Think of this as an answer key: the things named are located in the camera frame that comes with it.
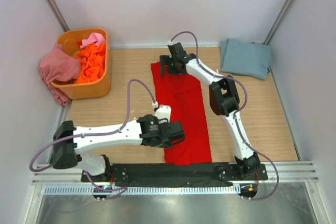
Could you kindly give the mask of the red t shirt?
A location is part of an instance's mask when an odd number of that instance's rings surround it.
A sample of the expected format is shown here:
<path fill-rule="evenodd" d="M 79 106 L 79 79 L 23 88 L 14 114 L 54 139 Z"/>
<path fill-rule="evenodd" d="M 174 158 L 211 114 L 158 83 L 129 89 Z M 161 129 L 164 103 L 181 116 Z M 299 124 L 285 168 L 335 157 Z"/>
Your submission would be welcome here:
<path fill-rule="evenodd" d="M 185 140 L 164 150 L 167 164 L 190 165 L 212 162 L 201 83 L 189 74 L 161 75 L 159 62 L 151 64 L 155 96 L 172 108 L 171 120 L 180 121 Z"/>

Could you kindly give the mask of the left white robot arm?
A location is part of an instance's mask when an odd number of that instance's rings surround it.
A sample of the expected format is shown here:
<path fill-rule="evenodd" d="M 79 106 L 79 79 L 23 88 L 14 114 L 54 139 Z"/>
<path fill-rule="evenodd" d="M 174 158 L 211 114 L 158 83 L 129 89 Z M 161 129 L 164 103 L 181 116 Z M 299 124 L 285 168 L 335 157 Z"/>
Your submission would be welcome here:
<path fill-rule="evenodd" d="M 171 111 L 170 106 L 161 105 L 154 114 L 100 127 L 75 127 L 72 121 L 65 121 L 54 135 L 52 167 L 76 167 L 106 182 L 111 177 L 109 160 L 93 151 L 120 145 L 171 148 L 179 144 L 185 134 L 181 122 L 170 122 Z"/>

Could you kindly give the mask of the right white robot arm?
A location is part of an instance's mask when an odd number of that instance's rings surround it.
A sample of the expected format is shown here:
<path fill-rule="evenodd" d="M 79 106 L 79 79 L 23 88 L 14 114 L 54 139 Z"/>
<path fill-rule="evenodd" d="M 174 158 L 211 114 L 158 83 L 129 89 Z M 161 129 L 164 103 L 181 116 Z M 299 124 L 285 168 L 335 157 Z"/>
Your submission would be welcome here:
<path fill-rule="evenodd" d="M 160 74 L 189 74 L 208 86 L 210 107 L 226 123 L 234 143 L 238 177 L 243 180 L 254 177 L 260 168 L 260 159 L 241 121 L 236 79 L 215 72 L 196 54 L 188 54 L 179 42 L 170 42 L 167 47 L 170 54 L 160 56 Z"/>

